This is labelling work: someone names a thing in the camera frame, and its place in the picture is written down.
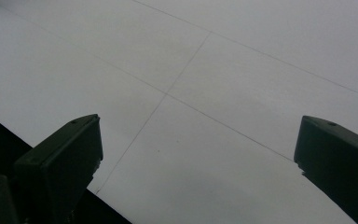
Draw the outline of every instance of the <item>dark green object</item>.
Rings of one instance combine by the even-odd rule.
[[[295,162],[307,179],[358,223],[358,134],[304,116]]]
[[[103,158],[100,118],[74,119],[14,163],[20,186],[37,204],[40,223],[63,223]]]
[[[30,150],[32,150],[32,148],[28,144],[23,142],[18,136],[0,124],[0,175],[7,176],[11,196],[14,201],[14,204],[8,205],[14,205],[17,210],[18,217],[16,219],[12,216],[10,211],[5,210],[7,211],[6,213],[0,213],[0,217],[3,218],[2,220],[5,220],[4,223],[17,223],[18,221],[20,223],[25,223],[25,220],[28,219],[27,223],[32,224],[34,223],[33,220],[28,217],[36,217],[37,219],[36,213],[37,210],[39,210],[37,207],[40,204],[34,203],[32,197],[28,194],[29,192],[19,186],[19,181],[17,180],[13,169],[13,163]],[[62,169],[71,170],[71,168],[68,167],[62,167]],[[75,209],[72,213],[75,214],[75,221],[73,222],[75,224],[130,223],[88,190],[85,190],[77,206],[72,209]]]

